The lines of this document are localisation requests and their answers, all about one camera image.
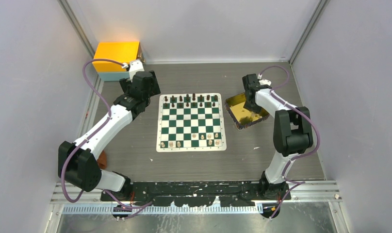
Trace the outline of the gold tin box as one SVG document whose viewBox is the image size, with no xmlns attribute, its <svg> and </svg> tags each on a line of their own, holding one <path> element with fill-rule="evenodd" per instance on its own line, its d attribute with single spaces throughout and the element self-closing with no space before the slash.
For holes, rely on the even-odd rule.
<svg viewBox="0 0 392 233">
<path fill-rule="evenodd" d="M 261 108 L 259 113 L 244 108 L 245 94 L 241 93 L 225 100 L 225 108 L 238 130 L 243 130 L 269 118 L 270 114 Z"/>
</svg>

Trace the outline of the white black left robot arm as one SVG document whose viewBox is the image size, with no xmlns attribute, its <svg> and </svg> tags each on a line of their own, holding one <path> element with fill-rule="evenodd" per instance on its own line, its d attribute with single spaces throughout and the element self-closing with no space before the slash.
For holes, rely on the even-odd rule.
<svg viewBox="0 0 392 233">
<path fill-rule="evenodd" d="M 160 92 L 153 70 L 136 72 L 126 84 L 124 94 L 114 101 L 110 111 L 88 133 L 59 146 L 58 175 L 61 181 L 85 192 L 109 190 L 119 200 L 127 200 L 132 193 L 130 179 L 101 169 L 97 159 L 110 141 L 145 111 L 150 98 Z"/>
</svg>

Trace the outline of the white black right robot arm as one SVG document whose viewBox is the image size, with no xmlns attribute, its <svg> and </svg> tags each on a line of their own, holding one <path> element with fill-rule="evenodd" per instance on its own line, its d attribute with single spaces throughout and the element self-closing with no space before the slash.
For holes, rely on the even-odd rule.
<svg viewBox="0 0 392 233">
<path fill-rule="evenodd" d="M 242 78 L 245 90 L 244 108 L 254 113 L 266 110 L 274 119 L 273 144 L 275 154 L 269 167 L 262 173 L 258 193 L 265 199 L 272 199 L 286 186 L 286 175 L 294 158 L 303 154 L 313 145 L 310 111 L 307 107 L 291 105 L 256 74 Z"/>
</svg>

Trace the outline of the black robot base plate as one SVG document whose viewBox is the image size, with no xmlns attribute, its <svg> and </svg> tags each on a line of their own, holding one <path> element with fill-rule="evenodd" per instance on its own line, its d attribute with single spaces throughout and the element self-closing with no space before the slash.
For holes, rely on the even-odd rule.
<svg viewBox="0 0 392 233">
<path fill-rule="evenodd" d="M 133 182 L 127 190 L 102 192 L 100 199 L 112 201 L 114 195 L 119 201 L 156 207 L 208 207 L 217 200 L 221 207 L 244 207 L 254 206 L 256 201 L 280 201 L 288 189 L 286 183 L 262 181 Z"/>
</svg>

